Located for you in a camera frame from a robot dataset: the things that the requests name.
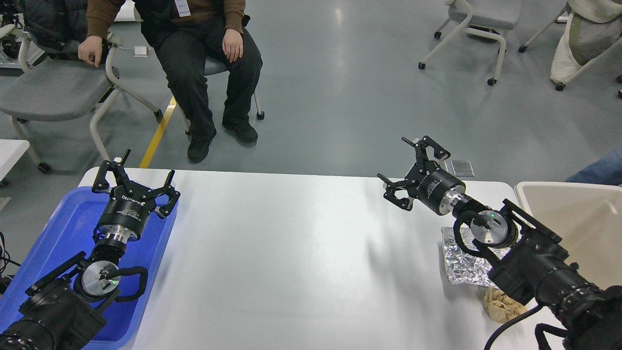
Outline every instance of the crumpled paper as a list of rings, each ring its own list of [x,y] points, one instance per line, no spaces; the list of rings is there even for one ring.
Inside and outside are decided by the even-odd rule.
[[[488,287],[484,296],[484,309],[493,321],[499,323],[508,322],[527,311],[525,306],[507,296],[503,290],[493,287]]]

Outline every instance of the black pants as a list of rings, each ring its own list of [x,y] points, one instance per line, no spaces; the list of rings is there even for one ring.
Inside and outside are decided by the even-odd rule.
[[[251,99],[259,80],[261,54],[251,34],[244,29],[242,58],[230,63],[223,52],[224,19],[216,16],[207,21],[180,26],[169,35],[155,54],[169,81],[169,88],[190,120],[190,135],[205,140],[214,133],[214,122],[207,97],[205,57],[223,62],[229,70],[227,99],[223,119],[232,123],[248,123]]]

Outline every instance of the metal plate on floor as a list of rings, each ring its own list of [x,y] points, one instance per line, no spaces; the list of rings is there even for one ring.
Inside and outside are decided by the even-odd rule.
[[[473,166],[469,161],[445,161],[447,170],[458,177],[475,177]]]

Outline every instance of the person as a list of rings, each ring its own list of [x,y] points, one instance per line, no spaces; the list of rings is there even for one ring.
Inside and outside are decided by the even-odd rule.
[[[78,57],[98,67],[102,42],[125,0],[88,0],[87,38]],[[216,136],[208,104],[205,58],[223,62],[229,70],[222,126],[241,142],[258,135],[248,112],[259,80],[261,54],[243,27],[245,0],[134,0],[142,17],[141,32],[166,73],[173,96],[190,120],[188,159],[199,163]]]
[[[622,184],[622,146],[570,176],[566,182],[619,186]]]

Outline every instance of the beige bin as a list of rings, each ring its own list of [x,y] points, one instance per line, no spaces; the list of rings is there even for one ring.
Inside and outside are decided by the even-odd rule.
[[[601,289],[622,285],[622,187],[572,182],[521,182],[520,206],[558,234],[566,263]]]

